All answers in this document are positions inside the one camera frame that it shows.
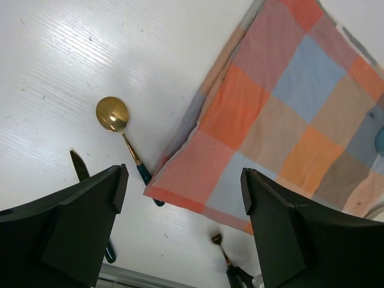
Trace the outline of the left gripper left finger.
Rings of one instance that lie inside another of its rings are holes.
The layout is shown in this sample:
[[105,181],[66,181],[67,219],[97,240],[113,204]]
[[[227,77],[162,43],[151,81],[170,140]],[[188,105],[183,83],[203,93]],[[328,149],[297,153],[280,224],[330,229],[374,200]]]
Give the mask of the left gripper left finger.
[[127,189],[125,165],[1,211],[1,287],[93,287]]

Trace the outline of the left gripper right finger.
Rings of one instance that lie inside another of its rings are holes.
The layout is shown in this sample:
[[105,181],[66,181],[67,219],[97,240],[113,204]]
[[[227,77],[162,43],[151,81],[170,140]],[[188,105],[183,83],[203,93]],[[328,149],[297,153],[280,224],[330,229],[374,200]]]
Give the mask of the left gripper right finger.
[[244,168],[265,287],[382,287],[383,223],[328,208]]

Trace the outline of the gold fork green handle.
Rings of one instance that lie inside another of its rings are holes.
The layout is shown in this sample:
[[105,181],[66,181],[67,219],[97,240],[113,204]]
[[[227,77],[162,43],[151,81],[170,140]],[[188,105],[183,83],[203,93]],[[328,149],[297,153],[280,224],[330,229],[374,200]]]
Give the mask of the gold fork green handle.
[[215,231],[211,233],[211,241],[215,245],[217,245],[226,261],[227,269],[226,269],[226,275],[227,279],[229,281],[231,288],[242,288],[242,287],[250,287],[253,288],[252,284],[252,276],[249,276],[242,268],[235,266],[232,261],[229,259],[227,254],[225,253],[222,241],[223,241],[223,235],[219,231]]

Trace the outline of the light blue mug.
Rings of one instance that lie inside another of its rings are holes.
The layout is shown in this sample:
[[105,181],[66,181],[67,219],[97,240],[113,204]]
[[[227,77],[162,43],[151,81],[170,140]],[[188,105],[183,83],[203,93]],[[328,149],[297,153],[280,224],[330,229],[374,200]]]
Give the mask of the light blue mug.
[[374,147],[376,152],[383,156],[384,155],[384,127],[382,127],[376,134],[374,140]]

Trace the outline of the orange blue checkered cloth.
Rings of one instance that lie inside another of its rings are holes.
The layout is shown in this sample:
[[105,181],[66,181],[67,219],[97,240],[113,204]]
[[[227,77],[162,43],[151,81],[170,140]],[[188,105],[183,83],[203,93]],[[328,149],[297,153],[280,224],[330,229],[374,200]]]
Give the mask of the orange blue checkered cloth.
[[145,195],[252,233],[256,169],[364,217],[383,202],[383,70],[319,1],[253,4],[207,75]]

